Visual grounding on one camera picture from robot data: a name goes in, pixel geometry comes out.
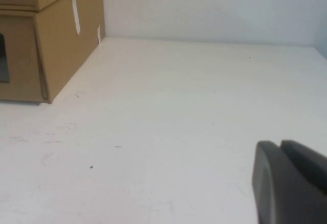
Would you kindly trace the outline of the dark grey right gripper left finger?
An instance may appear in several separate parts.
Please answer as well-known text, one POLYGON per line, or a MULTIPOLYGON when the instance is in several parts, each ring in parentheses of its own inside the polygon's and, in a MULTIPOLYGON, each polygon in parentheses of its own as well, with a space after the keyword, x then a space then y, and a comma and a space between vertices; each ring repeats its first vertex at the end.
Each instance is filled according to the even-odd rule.
POLYGON ((259 223, 326 223, 326 186, 308 182, 281 145, 256 145, 252 188, 259 223))

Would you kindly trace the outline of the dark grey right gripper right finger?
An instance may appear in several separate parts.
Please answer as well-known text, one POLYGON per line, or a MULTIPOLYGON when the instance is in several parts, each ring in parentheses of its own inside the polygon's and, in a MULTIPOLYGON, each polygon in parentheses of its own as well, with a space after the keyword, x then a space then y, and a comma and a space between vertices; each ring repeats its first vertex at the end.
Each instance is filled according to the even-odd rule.
POLYGON ((301 175, 314 186, 326 186, 326 157, 293 140, 283 140, 280 146, 301 175))

